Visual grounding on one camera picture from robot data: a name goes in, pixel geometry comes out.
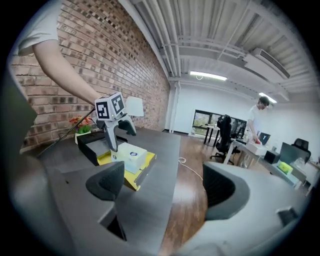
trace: green plant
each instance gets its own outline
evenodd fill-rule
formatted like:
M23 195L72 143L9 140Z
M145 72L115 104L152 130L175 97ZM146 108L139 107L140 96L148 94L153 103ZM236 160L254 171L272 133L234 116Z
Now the green plant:
M82 116L78 116L78 117L74 117L72 119L69 120L69 122L72 124L72 125L75 125L76 123L79 122L79 120L82 118ZM90 119L88 117L86 117L85 119L83 119L83 121L78 124L74 129L75 129L75 132L77 134L85 134L87 132L90 132L91 130L91 127L89 125Z

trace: white ceiling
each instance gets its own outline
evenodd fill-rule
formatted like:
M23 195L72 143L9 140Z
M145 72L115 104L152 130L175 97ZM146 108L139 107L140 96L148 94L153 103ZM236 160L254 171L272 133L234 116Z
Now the white ceiling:
M286 15L269 0L131 0L145 22L170 81L197 80L198 71L225 76L224 90L250 98L264 92L279 102L296 94L319 94L318 71L303 40ZM273 56L290 74L271 83L244 67L255 48ZM205 83L217 84L206 79Z

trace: white t-shirt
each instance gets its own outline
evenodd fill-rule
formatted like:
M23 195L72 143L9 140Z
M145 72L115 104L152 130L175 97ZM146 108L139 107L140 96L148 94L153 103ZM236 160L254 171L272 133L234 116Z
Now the white t-shirt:
M252 108L250 108L248 112L248 124L249 120L252 120L253 127L255 129L255 132L259 134L262 129L263 119L266 118L266 110L259 110L257 105L254 105Z
M15 42L14 55L32 54L33 45L58 40L57 22L61 6L61 0L50 0L31 18Z

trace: brick wall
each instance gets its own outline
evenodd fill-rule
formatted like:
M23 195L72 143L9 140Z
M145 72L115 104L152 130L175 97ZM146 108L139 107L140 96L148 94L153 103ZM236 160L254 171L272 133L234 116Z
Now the brick wall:
M83 79L97 92L121 91L143 99L144 117L137 127L165 126L170 87L145 37L116 0L63 1L57 31L60 49ZM30 128L25 150L65 133L69 119L91 106L58 87L40 68L33 54L15 56L12 68L38 116Z

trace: hand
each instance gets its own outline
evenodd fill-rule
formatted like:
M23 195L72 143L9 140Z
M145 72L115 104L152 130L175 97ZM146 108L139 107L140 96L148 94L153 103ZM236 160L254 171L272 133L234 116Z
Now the hand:
M256 142L257 140L259 140L258 135L254 134L254 135L253 135L253 140L254 140L254 142Z

